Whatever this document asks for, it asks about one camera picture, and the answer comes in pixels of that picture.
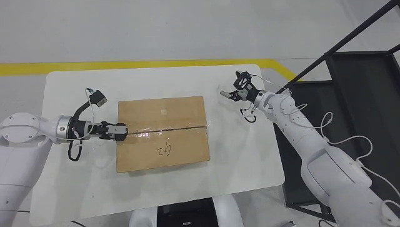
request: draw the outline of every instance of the black metal bar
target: black metal bar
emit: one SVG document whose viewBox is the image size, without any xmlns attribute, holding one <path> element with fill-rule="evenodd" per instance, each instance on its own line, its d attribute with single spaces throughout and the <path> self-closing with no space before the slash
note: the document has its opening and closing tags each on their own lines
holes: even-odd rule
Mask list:
<svg viewBox="0 0 400 227">
<path fill-rule="evenodd" d="M 400 3 L 400 0 L 390 0 L 381 9 L 379 9 L 376 13 L 374 13 L 371 17 L 367 18 L 367 20 L 365 20 L 363 23 L 361 23 L 356 29 L 354 29 L 346 37 L 344 37 L 342 40 L 340 40 L 335 46 L 333 46 L 330 50 L 328 50 L 321 57 L 319 57 L 317 60 L 315 60 L 315 62 L 313 62 L 310 66 L 308 66 L 304 71 L 302 71 L 294 79 L 290 80 L 287 84 L 285 84 L 285 86 L 283 88 L 281 88 L 277 93 L 281 93 L 286 88 L 291 87 L 295 82 L 297 82 L 299 79 L 301 79 L 304 75 L 306 75 L 312 69 L 314 69 L 316 66 L 321 64 L 325 60 L 326 56 L 332 55 L 337 50 L 342 48 L 345 44 L 350 42 L 350 40 L 354 39 L 358 34 L 362 33 L 366 28 L 368 28 L 370 25 L 375 23 L 379 18 L 381 18 L 383 15 L 385 15 L 388 11 L 390 11 L 392 8 L 397 6 L 398 3 Z"/>
<path fill-rule="evenodd" d="M 296 211 L 300 211 L 300 212 L 309 214 L 311 216 L 315 216 L 316 218 L 321 218 L 323 220 L 330 221 L 332 223 L 336 223 L 336 221 L 335 221 L 335 219 L 333 218 L 332 215 L 321 214 L 319 212 L 315 212 L 315 211 L 312 211 L 310 209 L 305 209 L 305 208 L 302 208 L 302 207 L 298 207 L 297 205 L 291 204 L 291 203 L 287 203 L 286 207 L 291 208 L 291 209 L 295 209 Z"/>
<path fill-rule="evenodd" d="M 397 46 L 393 47 L 392 49 L 389 50 L 389 53 L 393 54 L 396 51 L 400 50 L 400 44 L 398 44 Z"/>
</svg>

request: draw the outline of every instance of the box lid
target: box lid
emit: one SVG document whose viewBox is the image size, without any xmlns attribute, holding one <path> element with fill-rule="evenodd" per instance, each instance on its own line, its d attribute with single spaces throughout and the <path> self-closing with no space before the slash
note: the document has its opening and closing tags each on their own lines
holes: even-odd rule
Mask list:
<svg viewBox="0 0 400 227">
<path fill-rule="evenodd" d="M 128 133 L 207 126 L 203 97 L 120 101 L 118 121 Z"/>
</svg>

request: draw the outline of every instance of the black metal frame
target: black metal frame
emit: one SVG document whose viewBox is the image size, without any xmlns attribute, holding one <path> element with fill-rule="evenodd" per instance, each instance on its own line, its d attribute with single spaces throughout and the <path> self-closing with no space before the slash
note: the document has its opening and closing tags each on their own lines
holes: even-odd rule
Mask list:
<svg viewBox="0 0 400 227">
<path fill-rule="evenodd" d="M 299 81 L 304 75 L 309 73 L 315 67 L 317 67 L 322 62 L 326 61 L 327 58 L 332 56 L 332 54 L 336 53 L 339 49 L 341 49 L 344 45 L 354 39 L 358 34 L 362 33 L 365 29 L 367 29 L 370 25 L 374 24 L 378 19 L 388 13 L 391 9 L 396 6 L 400 6 L 400 0 L 390 0 L 386 3 L 381 9 L 379 9 L 376 13 L 374 13 L 371 17 L 365 20 L 362 24 L 360 24 L 356 29 L 354 29 L 351 33 L 349 33 L 346 37 L 344 37 L 340 42 L 334 45 L 330 50 L 324 53 L 321 57 L 319 57 L 315 62 L 309 65 L 304 71 L 298 74 L 294 79 L 290 80 L 282 89 L 280 89 L 277 93 L 283 92 L 286 88 L 290 88 L 295 82 Z M 392 49 L 386 51 L 389 54 L 393 54 L 396 51 L 400 50 L 400 44 L 393 47 Z"/>
<path fill-rule="evenodd" d="M 326 53 L 324 53 L 320 58 L 315 60 L 310 66 L 308 66 L 304 71 L 302 71 L 300 74 L 298 74 L 294 79 L 290 80 L 282 89 L 280 89 L 277 93 L 283 92 L 286 88 L 291 88 L 294 83 L 298 82 L 304 75 L 309 73 L 311 70 L 313 70 L 316 66 L 321 64 L 323 61 L 326 61 L 326 64 L 329 65 L 332 63 L 332 56 L 333 54 L 340 54 L 337 53 L 339 49 L 341 49 L 344 45 L 346 45 L 348 42 L 350 42 L 352 39 L 354 39 L 357 35 L 362 33 L 365 29 L 367 29 L 370 25 L 375 23 L 379 18 L 384 16 L 387 12 L 392 10 L 395 7 L 400 8 L 400 0 L 390 0 L 387 4 L 385 4 L 381 9 L 379 9 L 376 13 L 374 13 L 371 17 L 369 17 L 367 20 L 365 20 L 362 24 L 360 24 L 355 30 L 353 30 L 351 33 L 349 33 L 346 37 L 344 37 L 340 42 L 338 42 L 335 46 L 333 46 L 330 50 L 328 50 Z M 397 46 L 387 50 L 387 51 L 377 51 L 375 53 L 381 53 L 381 54 L 394 54 L 395 52 L 400 51 L 400 44 Z M 332 80 L 334 80 L 335 73 L 331 73 Z M 335 89 L 335 92 L 340 93 L 341 91 L 338 89 Z M 355 132 L 355 129 L 349 129 L 350 132 Z M 315 216 L 317 218 L 324 219 L 326 221 L 331 221 L 335 223 L 335 220 L 333 218 L 333 215 L 331 213 L 331 209 L 322 203 L 319 203 L 321 207 L 321 213 L 312 211 L 310 209 L 305 209 L 302 206 L 310 205 L 313 204 L 313 202 L 308 202 L 308 203 L 303 203 L 303 204 L 295 204 L 295 203 L 285 203 L 285 207 L 291 208 L 298 210 L 300 212 L 310 214 L 312 216 Z"/>
</svg>

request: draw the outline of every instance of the handwritten number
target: handwritten number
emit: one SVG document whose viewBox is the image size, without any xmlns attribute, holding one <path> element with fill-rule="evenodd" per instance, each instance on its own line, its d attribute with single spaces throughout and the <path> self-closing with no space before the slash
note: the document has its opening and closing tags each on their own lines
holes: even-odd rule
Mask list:
<svg viewBox="0 0 400 227">
<path fill-rule="evenodd" d="M 159 151 L 159 155 L 162 156 L 163 154 L 161 153 L 162 148 L 157 149 Z M 164 153 L 168 153 L 167 156 L 169 156 L 171 152 L 171 145 L 167 144 L 167 142 L 165 142 L 165 148 L 164 148 Z"/>
<path fill-rule="evenodd" d="M 169 153 L 171 152 L 171 145 L 167 145 L 167 142 L 165 142 L 165 150 L 164 150 L 164 152 L 166 153 L 167 152 L 167 148 L 169 147 L 169 149 L 168 149 L 168 154 L 167 154 L 167 156 L 169 156 Z"/>
</svg>

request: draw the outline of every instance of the gray floor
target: gray floor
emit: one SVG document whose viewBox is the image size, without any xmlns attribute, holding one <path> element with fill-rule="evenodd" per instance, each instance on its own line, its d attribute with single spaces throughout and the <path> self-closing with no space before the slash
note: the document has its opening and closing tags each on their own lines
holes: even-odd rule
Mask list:
<svg viewBox="0 0 400 227">
<path fill-rule="evenodd" d="M 0 0 L 0 63 L 275 58 L 299 73 L 387 1 Z M 344 50 L 399 43 L 397 10 Z M 263 76 L 286 82 L 270 69 Z M 0 76 L 0 118 L 20 111 L 41 114 L 45 78 Z M 325 66 L 306 77 L 329 78 Z M 234 195 L 245 226 L 278 227 L 289 220 L 317 226 L 318 219 L 284 208 L 282 196 L 280 187 Z M 21 209 L 29 208 L 28 197 Z M 88 227 L 127 226 L 129 213 L 79 221 Z M 28 213 L 17 215 L 14 227 L 20 226 L 30 226 Z"/>
</svg>

